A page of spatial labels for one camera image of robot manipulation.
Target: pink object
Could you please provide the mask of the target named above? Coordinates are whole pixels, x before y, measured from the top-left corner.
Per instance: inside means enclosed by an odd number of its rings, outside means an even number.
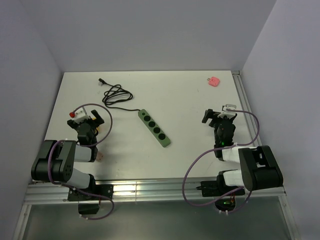
[[[209,81],[209,85],[211,85],[213,87],[218,86],[219,83],[220,83],[220,79],[215,77],[215,76],[212,76],[211,78],[208,78],[208,81]]]

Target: metal frame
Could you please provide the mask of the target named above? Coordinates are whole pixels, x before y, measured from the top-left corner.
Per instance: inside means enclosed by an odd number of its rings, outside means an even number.
[[[235,87],[239,95],[243,110],[251,111],[249,102],[241,81],[240,72],[232,72]],[[252,116],[244,115],[251,138],[256,135],[257,127]],[[254,146],[261,145],[260,137],[257,138]],[[190,200],[203,200],[201,191],[196,190],[201,181],[214,180],[215,177],[189,178],[186,181],[185,192]],[[97,184],[113,184],[113,201],[115,203],[124,202],[152,202],[152,201],[178,201],[183,200],[181,193],[182,178],[165,178],[165,179],[145,179],[145,180],[108,180],[97,181]],[[89,201],[67,201],[69,189],[59,187],[50,183],[34,182],[27,188],[21,213],[17,222],[14,240],[21,240],[27,226],[29,214],[32,205],[45,204],[78,204],[89,203]],[[295,224],[293,215],[287,202],[286,192],[283,187],[264,189],[254,191],[251,197],[279,197],[283,215],[287,223],[291,239],[300,240],[299,232]]]

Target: white table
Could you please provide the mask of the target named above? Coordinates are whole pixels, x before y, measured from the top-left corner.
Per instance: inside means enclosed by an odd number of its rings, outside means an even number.
[[[208,84],[207,78],[220,78],[218,87]],[[97,180],[137,180],[182,178],[190,164],[214,145],[213,128],[201,123],[205,110],[220,111],[222,105],[234,104],[242,109],[230,71],[125,71],[125,72],[66,72],[63,76],[45,139],[77,140],[77,133],[67,125],[69,113],[86,103],[102,104],[107,83],[130,91],[134,99],[116,104],[117,107],[146,109],[171,145],[163,148],[144,123],[138,112],[110,109],[113,128],[108,138],[99,144],[104,154],[102,162],[75,163],[74,167],[93,174]],[[109,115],[96,109],[105,123],[99,128],[99,140],[109,128]],[[251,140],[245,118],[238,114],[234,121],[233,140]],[[238,169],[236,163],[219,161],[214,153],[204,156],[192,169],[189,177],[215,177],[219,171]]]

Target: gray wall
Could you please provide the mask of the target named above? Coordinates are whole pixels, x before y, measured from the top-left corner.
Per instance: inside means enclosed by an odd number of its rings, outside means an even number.
[[[320,238],[320,1],[278,0],[243,68],[303,239]]]
[[[0,1],[0,238],[11,239],[61,72],[21,3]]]
[[[240,70],[276,0],[21,0],[65,72]]]

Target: black cable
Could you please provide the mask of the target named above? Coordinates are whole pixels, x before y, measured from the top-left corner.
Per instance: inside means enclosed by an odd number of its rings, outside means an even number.
[[[109,83],[106,83],[106,81],[104,81],[101,78],[99,78],[99,82],[101,83],[101,85],[108,85],[111,87],[108,91],[104,92],[104,97],[102,99],[102,102],[104,103],[104,105],[107,108],[121,109],[121,110],[125,110],[125,111],[130,111],[130,112],[140,111],[140,109],[127,109],[127,108],[122,108],[122,107],[117,107],[117,106],[111,106],[116,103],[123,103],[123,102],[129,101],[129,100],[133,99],[134,96],[132,95],[131,92],[123,89],[120,84],[111,85]],[[126,99],[117,99],[117,100],[111,101],[112,98],[117,98],[117,97],[123,98],[125,96],[128,96],[128,97]]]

